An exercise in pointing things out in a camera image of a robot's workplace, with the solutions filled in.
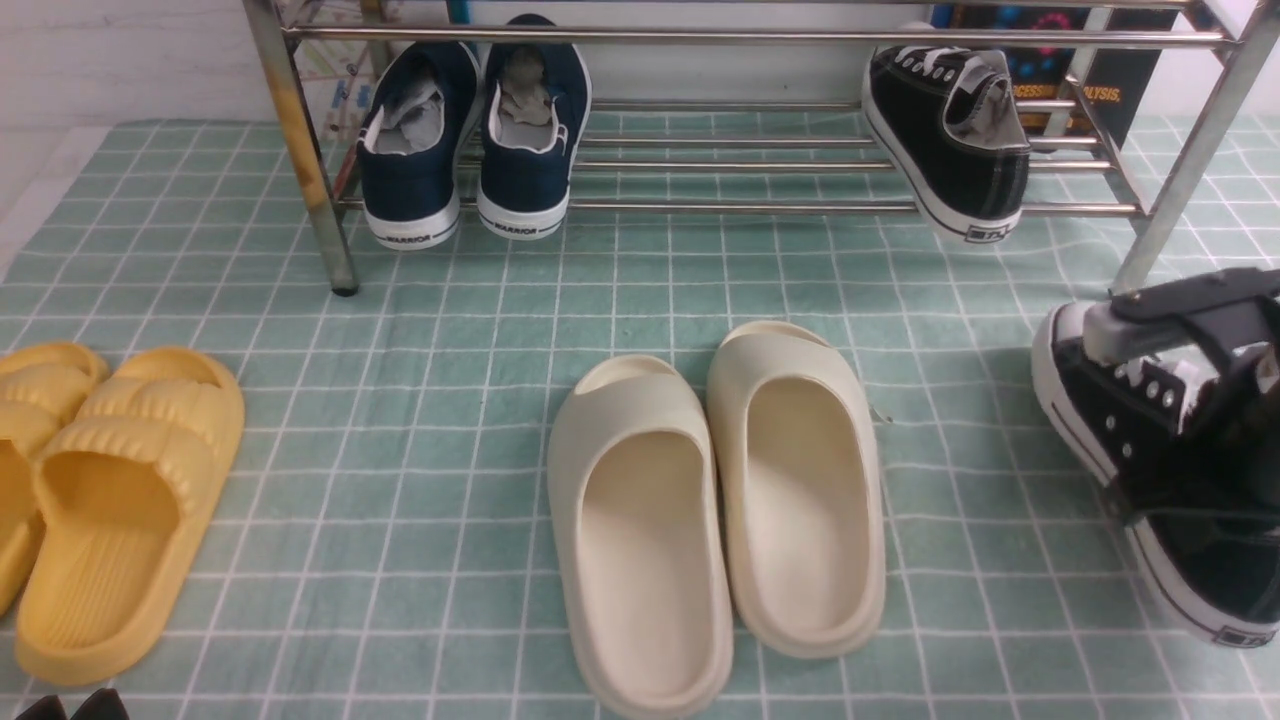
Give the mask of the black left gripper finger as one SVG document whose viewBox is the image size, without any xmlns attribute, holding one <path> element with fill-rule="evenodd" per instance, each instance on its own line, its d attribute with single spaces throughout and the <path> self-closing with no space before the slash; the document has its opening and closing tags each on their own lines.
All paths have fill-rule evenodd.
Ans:
<svg viewBox="0 0 1280 720">
<path fill-rule="evenodd" d="M 67 711 L 59 697 L 42 697 L 15 716 L 15 720 L 67 720 Z"/>
<path fill-rule="evenodd" d="M 72 714 L 72 720 L 129 720 L 131 716 L 114 688 L 100 688 Z"/>
</svg>

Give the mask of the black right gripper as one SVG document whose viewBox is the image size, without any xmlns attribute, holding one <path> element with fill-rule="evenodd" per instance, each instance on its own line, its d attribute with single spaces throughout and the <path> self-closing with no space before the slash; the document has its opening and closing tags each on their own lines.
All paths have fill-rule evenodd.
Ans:
<svg viewBox="0 0 1280 720">
<path fill-rule="evenodd" d="M 1123 469 L 1119 519 L 1277 519 L 1277 387 L 1258 380 L 1277 351 L 1277 272 L 1234 266 L 1116 293 L 1085 311 L 1083 354 L 1117 365 L 1192 345 L 1217 373 L 1185 425 L 1156 421 L 1162 448 Z"/>
</svg>

